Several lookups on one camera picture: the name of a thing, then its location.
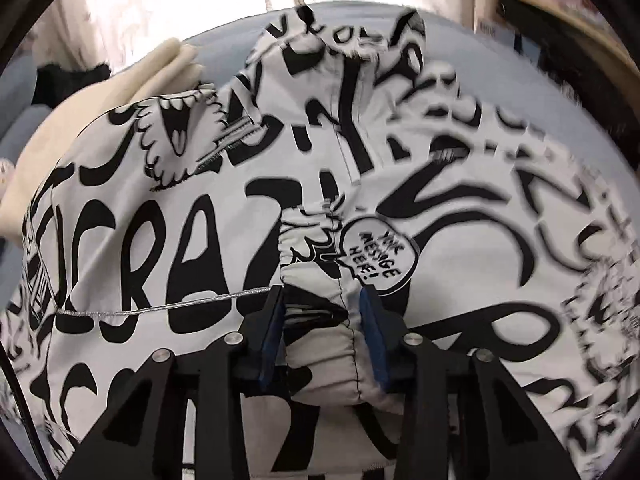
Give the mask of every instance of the black and white garment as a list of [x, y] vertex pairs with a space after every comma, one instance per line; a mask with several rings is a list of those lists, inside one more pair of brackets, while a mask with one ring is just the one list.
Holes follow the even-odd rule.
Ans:
[[[609, 465], [640, 410], [630, 221], [597, 172], [425, 50], [415, 11], [384, 38], [302, 7], [220, 90], [82, 132], [31, 202], [0, 314], [56, 470], [155, 349], [202, 349], [252, 304], [151, 307], [281, 282], [287, 388], [243, 401], [254, 478], [391, 475], [402, 399], [372, 378], [367, 283], [441, 347], [499, 355], [584, 479]], [[17, 417], [5, 385], [0, 402]]]

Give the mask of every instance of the metal screw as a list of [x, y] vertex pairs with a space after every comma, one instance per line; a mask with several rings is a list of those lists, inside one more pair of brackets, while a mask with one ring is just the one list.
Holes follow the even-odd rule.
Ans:
[[476, 350], [476, 357], [483, 363], [490, 363], [494, 360], [494, 354], [492, 354], [492, 352], [490, 350], [487, 350], [486, 348], [479, 348], [478, 350]]
[[169, 357], [171, 357], [171, 352], [166, 348], [159, 348], [151, 355], [156, 363], [164, 363]]
[[229, 332], [225, 335], [225, 343], [228, 345], [240, 344], [243, 339], [244, 337], [242, 337], [242, 334], [239, 332]]
[[422, 336], [415, 332], [409, 332], [404, 334], [404, 342], [409, 346], [418, 346], [423, 342]]

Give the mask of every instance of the silver string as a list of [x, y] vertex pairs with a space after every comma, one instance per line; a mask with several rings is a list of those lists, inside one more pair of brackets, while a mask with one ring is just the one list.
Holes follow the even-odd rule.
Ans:
[[241, 296], [252, 296], [254, 294], [262, 294], [269, 292], [270, 286], [260, 286], [258, 288], [249, 288], [247, 290], [241, 290], [240, 292], [230, 292], [229, 294], [221, 294], [220, 296], [213, 296], [211, 298], [202, 298], [200, 300], [191, 301], [179, 301], [178, 303], [169, 303], [166, 305], [152, 306], [149, 308], [142, 308], [141, 310], [117, 310], [115, 312], [76, 312], [75, 310], [64, 310], [59, 308], [58, 314], [65, 314], [66, 316], [73, 317], [110, 317], [110, 316], [137, 316], [138, 314], [147, 314], [149, 312], [158, 312], [159, 310], [170, 310], [172, 308], [179, 308], [182, 306], [200, 305], [203, 303], [210, 303], [211, 301], [223, 301], [231, 300], [232, 298], [240, 298]]

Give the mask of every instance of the speech bubble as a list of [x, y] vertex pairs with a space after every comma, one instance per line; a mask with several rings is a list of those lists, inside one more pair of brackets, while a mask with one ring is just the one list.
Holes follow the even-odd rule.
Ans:
[[342, 228], [338, 260], [362, 285], [380, 296], [393, 294], [411, 279], [419, 252], [414, 241], [378, 216], [363, 216]]

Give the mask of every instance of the cream colored fabric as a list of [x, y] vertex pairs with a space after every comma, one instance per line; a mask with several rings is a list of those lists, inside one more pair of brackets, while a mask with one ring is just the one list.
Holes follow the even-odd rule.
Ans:
[[21, 244], [22, 218], [31, 198], [86, 126], [112, 108], [194, 88], [202, 72], [202, 65], [191, 62], [195, 56], [195, 47], [171, 38], [127, 71], [76, 92], [55, 108], [20, 154], [0, 202], [0, 237]]

